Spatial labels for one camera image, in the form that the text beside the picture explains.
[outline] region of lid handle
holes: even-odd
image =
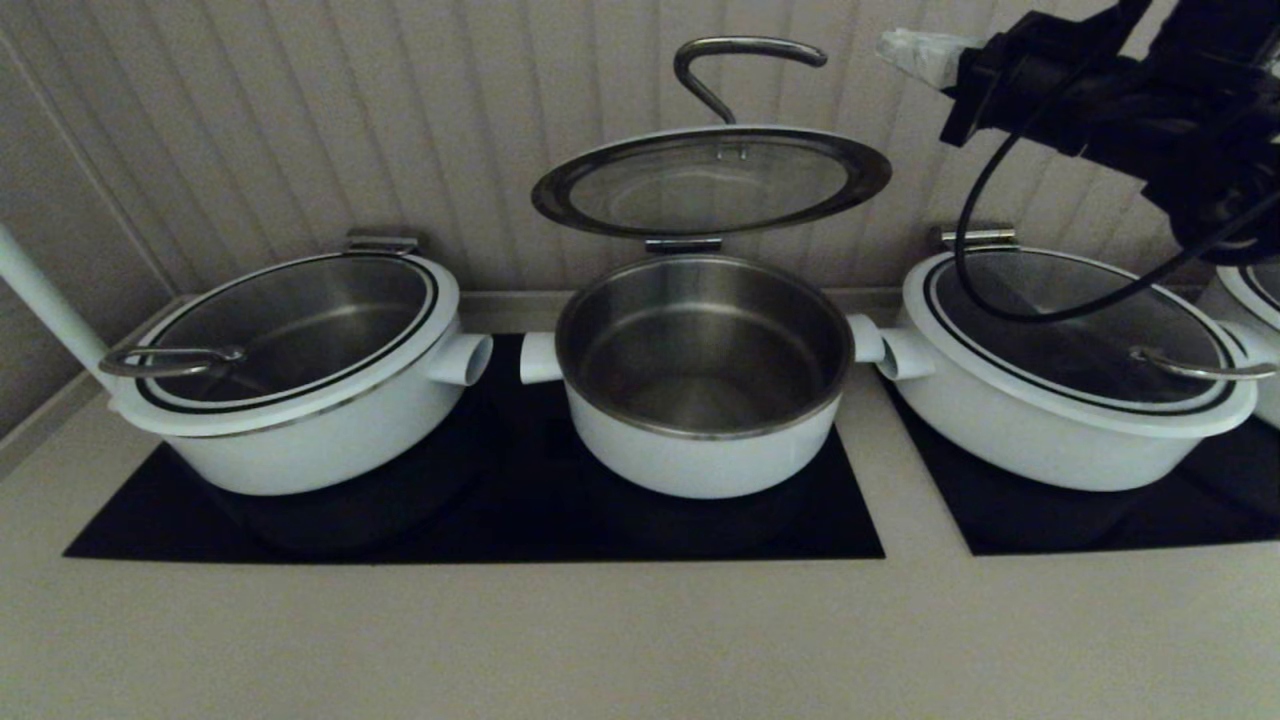
[[[714,92],[708,90],[700,79],[694,77],[694,73],[689,69],[689,64],[703,55],[769,55],[771,58],[795,60],[814,68],[827,64],[827,54],[822,50],[812,45],[778,37],[703,37],[684,44],[680,50],[676,50],[676,79],[680,81],[680,85],[689,88],[689,92],[692,92],[694,97],[701,100],[704,105],[731,126],[737,124],[733,111]]]
[[[238,345],[225,347],[156,347],[132,346],[113,350],[99,363],[99,369],[111,375],[125,378],[175,378],[180,375],[193,375],[211,370],[212,368],[239,363],[244,360],[244,348]],[[127,360],[131,357],[168,357],[169,361],[157,365],[134,365]]]
[[[1260,363],[1248,368],[1211,368],[1208,365],[1192,365],[1181,363],[1165,355],[1164,352],[1144,346],[1129,348],[1129,356],[1139,363],[1151,363],[1170,375],[1180,378],[1194,378],[1197,380],[1261,380],[1276,374],[1275,363]]]

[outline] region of black cable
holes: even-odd
[[[1112,36],[1100,42],[1097,47],[1093,49],[1093,51],[1089,54],[1088,58],[1085,58],[1079,65],[1075,67],[1075,69],[1071,70],[1071,73],[1069,73],[1056,86],[1053,86],[1052,90],[1050,90],[1050,92],[1044,96],[1044,100],[1041,101],[1041,104],[1036,108],[1034,111],[1032,111],[1032,114],[1027,118],[1027,120],[1018,129],[1010,133],[1009,137],[1005,138],[1005,141],[1000,145],[998,149],[996,149],[991,159],[987,160],[987,164],[978,174],[978,179],[974,181],[973,188],[970,188],[969,196],[965,199],[964,208],[960,211],[960,219],[956,223],[955,247],[952,249],[952,258],[955,259],[956,277],[960,281],[960,287],[964,290],[965,295],[969,296],[969,300],[974,302],[974,305],[977,305],[988,315],[993,315],[996,318],[1000,318],[1001,320],[1025,323],[1025,324],[1047,324],[1047,323],[1057,323],[1062,320],[1080,318],[1083,315],[1089,315],[1092,313],[1097,313],[1100,310],[1110,307],[1117,302],[1121,302],[1149,288],[1151,286],[1156,284],[1157,282],[1167,277],[1170,273],[1176,270],[1178,268],[1185,265],[1187,263],[1194,260],[1196,258],[1199,258],[1204,252],[1208,252],[1213,246],[1219,245],[1220,242],[1229,240],[1236,232],[1239,232],[1249,223],[1252,223],[1254,219],[1257,219],[1260,215],[1262,215],[1262,213],[1266,213],[1272,205],[1276,204],[1277,200],[1280,200],[1280,192],[1272,192],[1271,195],[1263,197],[1256,205],[1249,208],[1249,210],[1240,214],[1234,220],[1220,228],[1217,232],[1187,246],[1181,252],[1166,260],[1155,270],[1147,273],[1146,275],[1139,277],[1138,279],[1133,281],[1132,283],[1126,284],[1120,290],[1116,290],[1094,300],[1083,302],[1074,307],[1068,307],[1065,310],[1057,310],[1053,313],[1037,313],[1037,314],[1010,313],[1007,310],[992,305],[991,302],[987,302],[987,300],[984,300],[982,295],[978,293],[978,290],[973,286],[973,281],[969,277],[968,266],[965,265],[965,256],[968,255],[968,249],[965,247],[965,233],[969,231],[969,220],[973,217],[974,206],[978,204],[978,199],[982,196],[982,191],[987,187],[987,182],[991,181],[991,176],[995,174],[996,168],[998,168],[1000,163],[1005,159],[1005,156],[1009,155],[1009,151],[1012,150],[1014,145],[1019,140],[1021,140],[1021,137],[1027,133],[1027,131],[1029,131],[1041,119],[1041,117],[1044,115],[1044,113],[1047,113],[1053,105],[1057,104],[1059,100],[1062,99],[1062,96],[1066,94],[1070,86],[1074,85],[1075,81],[1079,79],[1080,76],[1083,76],[1089,69],[1089,67],[1093,65],[1093,63],[1102,55],[1102,53],[1107,47],[1110,47],[1114,44],[1115,40],[1120,40],[1117,37],[1120,32],[1128,33],[1128,28],[1125,27],[1124,23],[1124,10],[1119,5],[1116,6],[1116,13],[1120,15],[1119,18],[1120,22],[1117,23],[1116,27],[1117,32],[1112,33]]]

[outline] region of white pole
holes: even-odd
[[[84,318],[67,302],[54,283],[49,282],[4,224],[0,224],[0,277],[81,361],[81,365],[84,365],[102,387],[109,392],[113,391],[115,379],[97,369],[99,360],[106,355],[106,345],[93,334],[93,328],[88,327]]]

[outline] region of robotic arm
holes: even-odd
[[[963,50],[942,140],[963,146],[991,127],[1021,133],[1146,181],[1143,196],[1184,246],[1253,215],[1207,261],[1280,256],[1280,78],[1268,70],[1280,3],[1180,0],[1144,60],[1119,55],[1149,5],[1119,0],[1080,22],[1032,12]]]

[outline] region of open glass lid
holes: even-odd
[[[1038,250],[973,251],[966,265],[988,302],[1024,314],[1075,306],[1133,281],[1091,260]],[[1206,322],[1167,291],[1151,288],[1073,320],[1025,324],[978,307],[950,259],[929,275],[927,302],[943,327],[984,361],[1041,388],[1146,414],[1202,410],[1230,391],[1220,379],[1172,374],[1134,356],[1148,348],[1185,366],[1233,368]]]
[[[722,127],[641,136],[580,155],[544,176],[534,206],[557,223],[602,234],[709,238],[824,218],[873,197],[892,169],[876,150],[838,135],[739,126],[698,81],[701,55],[758,54],[826,64],[817,47],[769,37],[709,37],[676,53],[676,77],[719,114]]]

